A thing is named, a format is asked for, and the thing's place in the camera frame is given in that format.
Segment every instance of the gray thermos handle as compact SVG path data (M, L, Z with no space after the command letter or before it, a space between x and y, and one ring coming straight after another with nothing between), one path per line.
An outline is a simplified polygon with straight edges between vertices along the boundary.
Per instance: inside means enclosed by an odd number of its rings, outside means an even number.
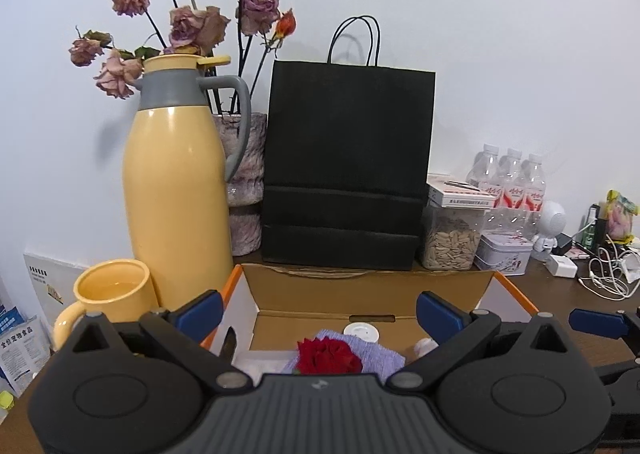
M238 135L238 149L229 155L225 163L225 181L234 177L249 141L249 129L251 129L251 95L249 86L237 75L221 75L219 77L198 77L198 86L202 90L233 88L238 92L238 109L241 113L240 133Z

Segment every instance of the transparent plastic jar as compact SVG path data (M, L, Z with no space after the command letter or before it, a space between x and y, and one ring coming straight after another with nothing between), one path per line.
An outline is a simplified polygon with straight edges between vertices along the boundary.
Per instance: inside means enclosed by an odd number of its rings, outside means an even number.
M484 209L443 208L430 201L422 212L418 259L429 270L468 270L480 244Z

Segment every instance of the mug rim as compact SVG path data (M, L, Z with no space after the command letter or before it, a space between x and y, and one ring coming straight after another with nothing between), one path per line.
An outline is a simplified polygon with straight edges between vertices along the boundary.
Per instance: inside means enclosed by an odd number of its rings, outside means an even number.
M133 290L127 291L127 293L119 295L118 297L112 297L111 299L88 299L88 298L80 295L80 293L78 291L78 287L85 280L85 278L87 278L93 272L95 272L97 270L100 270L100 269L103 269L105 267L108 267L110 265L113 265L115 263L119 263L119 264L125 263L125 264L135 265L135 266L139 267L140 269L142 269L143 274L144 274L144 277L143 277L142 281L140 281L138 283L138 285ZM133 295L137 291L142 290L142 288L148 283L150 277L151 277L151 272L149 271L149 267L145 263L143 263L142 261L139 261L137 259L109 259L108 261L103 261L101 263L97 263L96 265L93 265L93 266L87 268L84 272L82 272L82 274L80 274L78 276L78 278L76 279L76 281L74 283L74 295L76 296L76 299L78 299L78 301L80 301L81 303L85 303L85 304L115 303L116 301L121 301L123 299L126 299L127 297L130 297L131 295Z

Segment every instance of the orange rose bud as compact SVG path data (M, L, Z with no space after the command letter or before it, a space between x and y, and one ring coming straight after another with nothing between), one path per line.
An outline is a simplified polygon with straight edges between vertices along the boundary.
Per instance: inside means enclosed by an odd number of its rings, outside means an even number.
M273 34L273 39L283 40L287 36L293 34L296 31L296 19L293 17L293 9L289 9L285 12L276 24L276 31Z

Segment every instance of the white wall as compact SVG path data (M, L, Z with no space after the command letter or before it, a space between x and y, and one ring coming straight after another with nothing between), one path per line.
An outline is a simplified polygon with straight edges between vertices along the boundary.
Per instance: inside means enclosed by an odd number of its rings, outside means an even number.
M97 64L69 63L74 25L109 30L128 48L151 29L142 17L117 17L110 0L1 1L0 277L33 314L25 248L85 264L131 254L120 162L136 99L107 98L92 84ZM234 12L234 0L198 1ZM640 0L281 2L298 19L283 59L324 59L338 23L369 13L383 27L380 64L437 71L431 171L466 173L483 142L541 153L569 231L607 189L640 201L633 161L614 159L633 151L640 122ZM152 0L165 29L169 6ZM230 29L221 52L233 53L234 41ZM339 50L360 59L354 43ZM267 108L269 83L265 73L257 110Z

